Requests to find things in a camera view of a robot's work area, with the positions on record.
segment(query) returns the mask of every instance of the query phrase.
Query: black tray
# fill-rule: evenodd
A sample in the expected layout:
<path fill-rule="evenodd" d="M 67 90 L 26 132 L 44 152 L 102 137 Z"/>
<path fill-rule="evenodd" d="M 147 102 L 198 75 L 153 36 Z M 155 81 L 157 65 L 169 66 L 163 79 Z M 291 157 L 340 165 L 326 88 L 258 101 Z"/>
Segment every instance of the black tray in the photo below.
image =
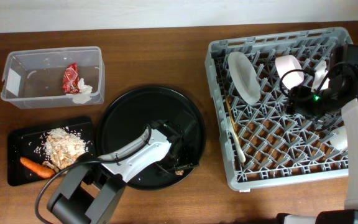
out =
<path fill-rule="evenodd" d="M 196 120 L 191 142 L 197 161 L 201 158 L 206 141 L 203 117 L 196 105 L 176 90 L 164 86 L 147 86 L 120 96 L 104 113 L 96 137 L 98 154 L 107 154 L 120 149 L 143 133 L 147 123 L 158 119 L 173 121 L 185 110 Z M 155 164 L 146 167 L 132 178 L 128 185 L 135 189 L 157 190 L 183 180 L 193 169 L 180 175 L 159 175 Z"/>
<path fill-rule="evenodd" d="M 24 167 L 20 163 L 20 158 L 26 157 L 31 161 L 42 164 L 45 161 L 45 154 L 43 152 L 36 154 L 34 152 L 35 148 L 37 146 L 42 147 L 41 143 L 45 141 L 47 132 L 55 128 L 64 127 L 68 127 L 69 132 L 80 132 L 81 139 L 84 140 L 86 147 L 88 147 L 88 152 L 97 156 L 93 142 L 93 125 L 91 118 L 87 116 L 15 130 L 7 138 L 7 182 L 9 185 L 18 186 L 44 180 Z"/>

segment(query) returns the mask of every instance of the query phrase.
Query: brown tabletop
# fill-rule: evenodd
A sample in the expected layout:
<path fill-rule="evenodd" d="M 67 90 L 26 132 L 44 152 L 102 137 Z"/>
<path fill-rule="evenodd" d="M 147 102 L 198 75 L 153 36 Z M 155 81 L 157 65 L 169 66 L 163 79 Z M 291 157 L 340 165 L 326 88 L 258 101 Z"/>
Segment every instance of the brown tabletop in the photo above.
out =
<path fill-rule="evenodd" d="M 127 188 L 112 223 L 219 223 L 273 218 L 285 212 L 317 215 L 344 206 L 347 178 L 271 187 L 239 193 L 226 182 L 219 131 L 204 67 L 208 44 L 214 40 L 276 34 L 325 27 L 345 27 L 358 45 L 358 22 L 266 24 L 174 29 L 85 30 L 0 34 L 0 92 L 6 57 L 15 50 L 98 46 L 106 66 L 102 105 L 20 110 L 0 98 L 0 223 L 38 223 L 34 200 L 45 184 L 11 187 L 7 184 L 7 135 L 11 130 L 88 115 L 96 125 L 110 104 L 137 86 L 175 87 L 200 109 L 206 129 L 206 149 L 187 179 L 158 191 Z M 41 203 L 41 214 L 54 223 L 46 202 L 60 180 L 51 185 Z M 97 190 L 87 187 L 93 195 Z"/>

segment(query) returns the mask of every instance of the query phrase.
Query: red wrapper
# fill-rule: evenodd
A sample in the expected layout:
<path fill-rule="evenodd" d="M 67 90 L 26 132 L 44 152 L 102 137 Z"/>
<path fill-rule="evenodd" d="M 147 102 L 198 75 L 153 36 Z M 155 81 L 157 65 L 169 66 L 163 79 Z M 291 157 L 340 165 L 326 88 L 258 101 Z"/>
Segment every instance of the red wrapper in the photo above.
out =
<path fill-rule="evenodd" d="M 63 77 L 63 89 L 65 93 L 79 93 L 80 89 L 78 88 L 78 81 L 80 76 L 78 75 L 78 66 L 77 63 L 67 66 L 65 75 Z"/>

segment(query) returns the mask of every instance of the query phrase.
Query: white backdrop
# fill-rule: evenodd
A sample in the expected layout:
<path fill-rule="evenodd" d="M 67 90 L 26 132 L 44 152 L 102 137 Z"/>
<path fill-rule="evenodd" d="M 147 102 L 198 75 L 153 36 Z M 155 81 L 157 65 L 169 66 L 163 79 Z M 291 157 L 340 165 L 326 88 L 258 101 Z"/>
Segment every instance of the white backdrop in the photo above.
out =
<path fill-rule="evenodd" d="M 358 0 L 0 0 L 0 32 L 358 20 Z"/>

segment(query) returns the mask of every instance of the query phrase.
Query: carrot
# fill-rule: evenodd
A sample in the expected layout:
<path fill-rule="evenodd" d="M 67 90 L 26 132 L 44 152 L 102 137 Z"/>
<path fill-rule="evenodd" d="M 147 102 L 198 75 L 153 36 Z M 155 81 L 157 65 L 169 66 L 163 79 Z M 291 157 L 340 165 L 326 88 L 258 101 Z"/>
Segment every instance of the carrot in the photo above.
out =
<path fill-rule="evenodd" d="M 42 178 L 47 179 L 55 175 L 55 171 L 47 167 L 41 166 L 40 164 L 37 164 L 28 158 L 21 157 L 20 162 L 23 164 L 23 166 L 29 168 L 32 172 L 35 172 L 38 176 Z"/>

